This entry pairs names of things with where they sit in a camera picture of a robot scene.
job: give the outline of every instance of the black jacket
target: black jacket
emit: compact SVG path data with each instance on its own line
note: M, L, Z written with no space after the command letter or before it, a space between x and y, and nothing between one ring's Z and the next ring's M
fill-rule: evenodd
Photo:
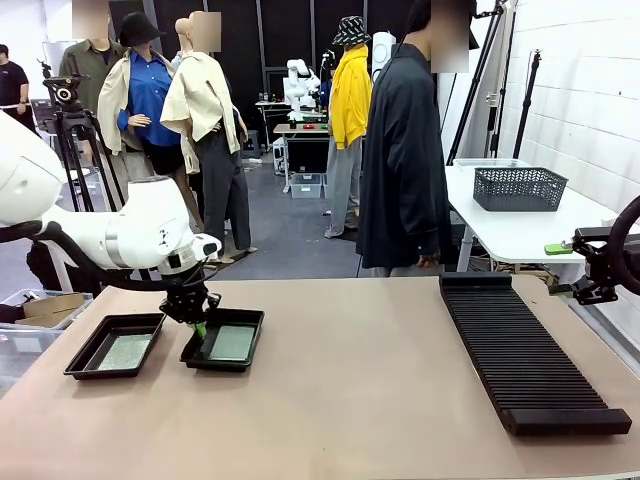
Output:
M364 268L452 254L440 118L431 68L401 45L375 83L367 129L357 251Z

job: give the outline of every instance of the cream jacket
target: cream jacket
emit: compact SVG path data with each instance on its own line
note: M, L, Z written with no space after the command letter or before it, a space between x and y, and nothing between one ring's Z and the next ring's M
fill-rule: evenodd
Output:
M142 143L135 136L133 129L128 128L127 131L121 132L118 128L118 115L120 110L126 110L129 104L129 81L131 80L131 61L129 59L131 50L125 52L124 57L119 60L111 69L107 79L100 91L98 98L97 118L102 129L104 143L107 148L113 151L114 155L118 155L122 151L122 142L124 141L131 148L142 150ZM171 63L162 55L152 52L155 56L162 59L167 66L169 75L173 78L175 74ZM184 155L187 173L197 173L199 171L198 157L193 146L186 136L182 136L180 141L182 154Z
M206 53L184 53L169 87L160 123L198 142L222 121L233 154L240 150L233 110L218 61Z

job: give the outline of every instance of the black ribbed rack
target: black ribbed rack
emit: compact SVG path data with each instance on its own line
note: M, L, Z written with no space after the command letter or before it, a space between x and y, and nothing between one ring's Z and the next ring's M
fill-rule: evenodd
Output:
M446 273L440 292L500 421L514 435L626 434L609 409L511 288L511 275Z

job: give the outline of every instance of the brown tabletop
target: brown tabletop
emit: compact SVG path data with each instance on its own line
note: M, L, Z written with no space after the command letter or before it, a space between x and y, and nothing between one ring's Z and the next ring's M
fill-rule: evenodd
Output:
M324 134L326 136L329 136L329 130L322 128L323 126L326 126L326 123L313 123L311 125L314 125L316 128L311 129L311 130L306 130L304 128L302 128L303 125L306 125L305 123L300 123L298 125L296 125L296 128L291 128L289 126L288 123L281 123L279 125L276 126L276 128L273 129L273 133L276 135L297 135L299 133L315 133L315 134Z
M137 378L64 377L105 315L155 312L163 298L109 289L0 402L0 478L520 479L640 471L640 381L541 282L517 277L514 285L609 405L636 420L629 435L509 436L437 282L216 282L211 290L223 294L223 306L267 312L247 374L187 369L179 356L191 331L167 320Z

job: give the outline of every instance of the black plastic basket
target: black plastic basket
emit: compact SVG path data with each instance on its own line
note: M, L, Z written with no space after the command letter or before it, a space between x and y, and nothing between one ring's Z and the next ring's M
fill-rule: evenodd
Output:
M566 185L546 168L476 168L473 198L490 212L555 212Z

